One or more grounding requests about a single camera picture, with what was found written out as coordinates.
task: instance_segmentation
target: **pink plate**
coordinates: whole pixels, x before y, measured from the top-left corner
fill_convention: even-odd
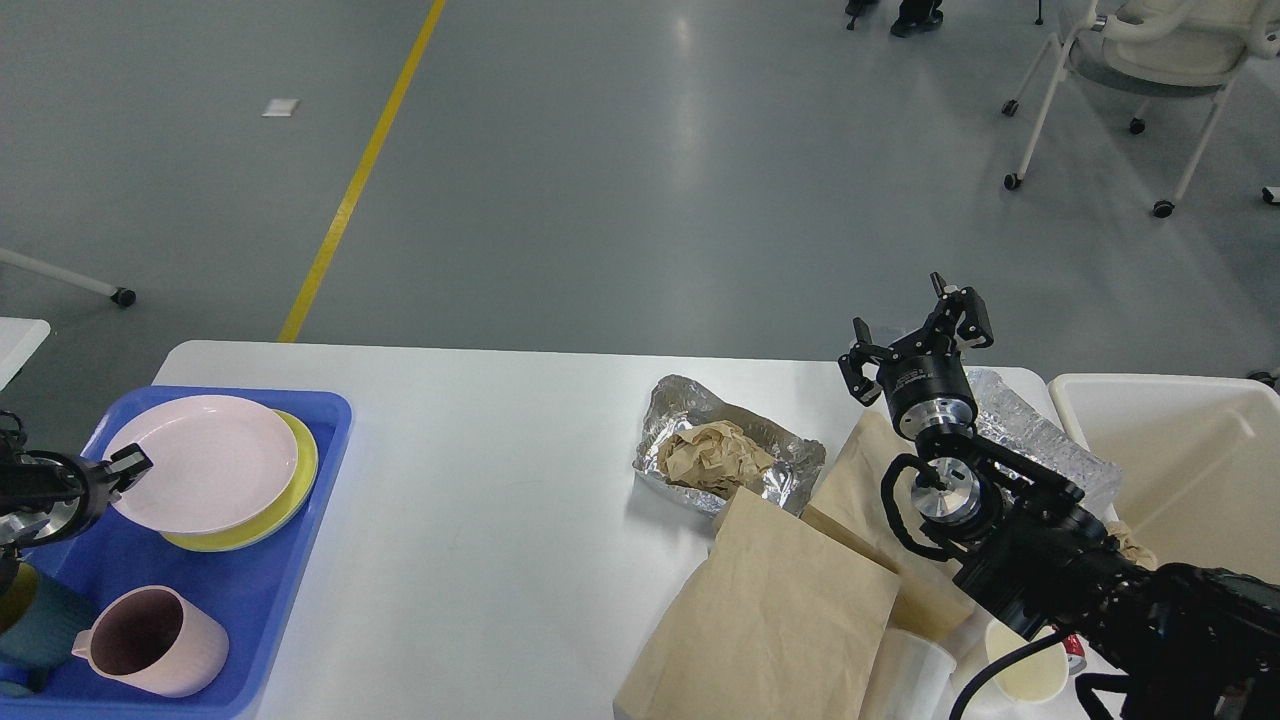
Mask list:
[[[279,415],[227,395],[157,405],[120,428],[104,455],[131,442],[155,468],[115,509],[163,533],[216,533],[244,523],[284,492],[298,461],[293,430]]]

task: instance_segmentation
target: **pink mug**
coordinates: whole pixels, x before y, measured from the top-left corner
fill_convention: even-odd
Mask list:
[[[227,630],[178,591],[129,591],[76,635],[72,655],[99,675],[165,697],[205,689],[227,662]]]

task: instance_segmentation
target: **brown paper bag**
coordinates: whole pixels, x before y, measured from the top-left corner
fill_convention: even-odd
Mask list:
[[[897,578],[749,492],[613,701],[627,720],[858,717]]]
[[[849,436],[827,478],[800,518],[846,547],[879,562],[902,578],[890,624],[933,642],[951,634],[974,610],[974,602],[951,583],[955,561],[941,564],[902,547],[884,519],[879,487],[884,470],[899,454],[914,448],[893,433],[879,413],[864,413]],[[910,483],[897,486],[899,507],[908,528],[914,512]],[[923,536],[916,536],[928,543]]]

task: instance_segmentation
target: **white chair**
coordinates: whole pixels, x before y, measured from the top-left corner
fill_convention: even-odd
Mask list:
[[[1001,110],[1009,117],[1018,111],[1018,99],[1036,69],[1050,50],[1056,50],[1053,77],[1032,138],[1018,172],[1005,176],[1005,188],[1018,190],[1027,178],[1053,94],[1071,74],[1144,96],[1129,120],[1134,135],[1146,129],[1142,115],[1153,99],[1212,96],[1213,106],[1172,197],[1152,209],[1157,218],[1167,218],[1187,191],[1245,60],[1275,58],[1280,51],[1277,26],[1280,0],[1130,0],[1110,15],[1098,14],[1098,0],[1064,3],[1059,33],[1041,46],[1018,94]]]

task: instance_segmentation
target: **white storage box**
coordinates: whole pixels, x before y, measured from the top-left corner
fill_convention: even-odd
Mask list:
[[[1262,383],[1069,374],[1050,395],[1073,439],[1124,469],[1115,507],[1161,562],[1280,583],[1280,396]]]

